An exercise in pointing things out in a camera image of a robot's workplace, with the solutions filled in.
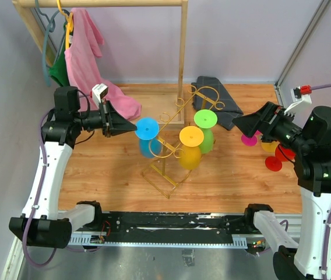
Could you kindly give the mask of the pink wine glass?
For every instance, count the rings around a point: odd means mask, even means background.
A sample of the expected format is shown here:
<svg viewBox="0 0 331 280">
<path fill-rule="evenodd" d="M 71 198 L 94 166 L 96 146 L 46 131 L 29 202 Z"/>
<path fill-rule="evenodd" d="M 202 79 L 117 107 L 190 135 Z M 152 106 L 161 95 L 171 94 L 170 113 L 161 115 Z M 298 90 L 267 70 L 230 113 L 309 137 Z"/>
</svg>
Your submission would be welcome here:
<svg viewBox="0 0 331 280">
<path fill-rule="evenodd" d="M 258 142 L 258 136 L 260 135 L 261 133 L 259 131 L 256 131 L 255 135 L 252 137 L 241 135 L 241 141 L 246 146 L 255 146 Z"/>
</svg>

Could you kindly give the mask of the orange wine glass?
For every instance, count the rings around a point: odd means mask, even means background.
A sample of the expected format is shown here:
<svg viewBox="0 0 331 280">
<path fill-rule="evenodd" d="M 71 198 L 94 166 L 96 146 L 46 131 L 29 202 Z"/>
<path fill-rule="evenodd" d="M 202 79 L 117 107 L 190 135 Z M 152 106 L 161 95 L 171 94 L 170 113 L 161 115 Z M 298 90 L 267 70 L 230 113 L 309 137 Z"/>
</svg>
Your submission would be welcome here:
<svg viewBox="0 0 331 280">
<path fill-rule="evenodd" d="M 202 130 L 196 126 L 189 125 L 180 131 L 179 140 L 182 143 L 182 151 L 179 153 L 180 165 L 187 170 L 197 168 L 202 157 L 199 147 L 204 140 Z"/>
<path fill-rule="evenodd" d="M 262 149 L 267 153 L 275 153 L 275 150 L 279 143 L 277 141 L 273 142 L 261 142 Z"/>
</svg>

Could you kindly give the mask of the blue wine glass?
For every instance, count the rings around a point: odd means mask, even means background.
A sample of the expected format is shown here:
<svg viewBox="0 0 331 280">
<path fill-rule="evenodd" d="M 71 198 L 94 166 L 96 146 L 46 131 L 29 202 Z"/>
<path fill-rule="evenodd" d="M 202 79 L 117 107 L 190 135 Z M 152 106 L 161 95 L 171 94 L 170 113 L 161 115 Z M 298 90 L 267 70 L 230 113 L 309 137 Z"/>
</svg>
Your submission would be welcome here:
<svg viewBox="0 0 331 280">
<path fill-rule="evenodd" d="M 146 158 L 154 158 L 161 152 L 161 143 L 157 140 L 158 122 L 150 117 L 141 118 L 137 123 L 136 136 L 139 138 L 139 149 Z"/>
</svg>

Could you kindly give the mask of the red wine glass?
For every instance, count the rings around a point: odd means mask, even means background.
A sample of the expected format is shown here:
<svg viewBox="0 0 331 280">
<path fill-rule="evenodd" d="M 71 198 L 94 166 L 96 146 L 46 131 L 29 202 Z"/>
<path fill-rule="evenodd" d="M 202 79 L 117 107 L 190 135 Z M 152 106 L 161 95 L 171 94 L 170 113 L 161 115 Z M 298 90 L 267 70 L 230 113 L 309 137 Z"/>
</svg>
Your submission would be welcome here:
<svg viewBox="0 0 331 280">
<path fill-rule="evenodd" d="M 265 159 L 265 166 L 270 171 L 278 172 L 282 169 L 284 162 L 293 162 L 294 158 L 295 153 L 291 149 L 279 145 L 274 151 L 274 156 Z"/>
</svg>

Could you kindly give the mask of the green wine glass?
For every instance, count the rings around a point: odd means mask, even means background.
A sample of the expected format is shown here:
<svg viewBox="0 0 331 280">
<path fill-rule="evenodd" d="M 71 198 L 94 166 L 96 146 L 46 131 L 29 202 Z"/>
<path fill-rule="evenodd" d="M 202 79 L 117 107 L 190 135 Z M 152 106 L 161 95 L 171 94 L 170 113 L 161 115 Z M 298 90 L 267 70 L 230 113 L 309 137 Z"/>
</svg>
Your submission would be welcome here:
<svg viewBox="0 0 331 280">
<path fill-rule="evenodd" d="M 194 115 L 195 124 L 202 130 L 204 139 L 199 145 L 201 153 L 206 154 L 213 150 L 214 135 L 212 128 L 217 124 L 217 115 L 214 111 L 203 109 Z"/>
</svg>

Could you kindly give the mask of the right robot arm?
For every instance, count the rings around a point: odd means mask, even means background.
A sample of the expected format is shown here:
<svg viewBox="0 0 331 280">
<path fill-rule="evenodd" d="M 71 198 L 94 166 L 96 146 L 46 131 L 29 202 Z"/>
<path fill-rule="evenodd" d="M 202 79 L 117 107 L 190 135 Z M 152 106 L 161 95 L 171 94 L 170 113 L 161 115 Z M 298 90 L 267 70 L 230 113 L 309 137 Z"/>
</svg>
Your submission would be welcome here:
<svg viewBox="0 0 331 280">
<path fill-rule="evenodd" d="M 278 279 L 331 279 L 331 107 L 313 108 L 303 127 L 272 102 L 233 122 L 246 137 L 260 132 L 263 141 L 277 141 L 294 152 L 302 199 L 299 241 L 288 235 L 266 204 L 247 206 L 244 229 L 263 235 Z"/>
</svg>

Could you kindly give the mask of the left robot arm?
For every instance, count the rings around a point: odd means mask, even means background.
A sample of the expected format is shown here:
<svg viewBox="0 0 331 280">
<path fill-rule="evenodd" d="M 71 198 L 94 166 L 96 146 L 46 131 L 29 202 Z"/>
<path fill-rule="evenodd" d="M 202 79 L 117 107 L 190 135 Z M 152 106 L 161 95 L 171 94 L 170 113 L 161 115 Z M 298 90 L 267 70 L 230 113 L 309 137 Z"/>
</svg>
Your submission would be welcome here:
<svg viewBox="0 0 331 280">
<path fill-rule="evenodd" d="M 82 131 L 101 130 L 113 137 L 136 130 L 107 99 L 108 87 L 101 83 L 90 96 L 97 110 L 80 111 L 80 96 L 74 86 L 54 92 L 52 108 L 40 128 L 40 157 L 29 199 L 19 217 L 12 217 L 9 230 L 26 246 L 64 249 L 73 232 L 81 227 L 99 230 L 104 223 L 100 203 L 80 201 L 65 213 L 58 212 L 58 199 L 66 165 Z"/>
</svg>

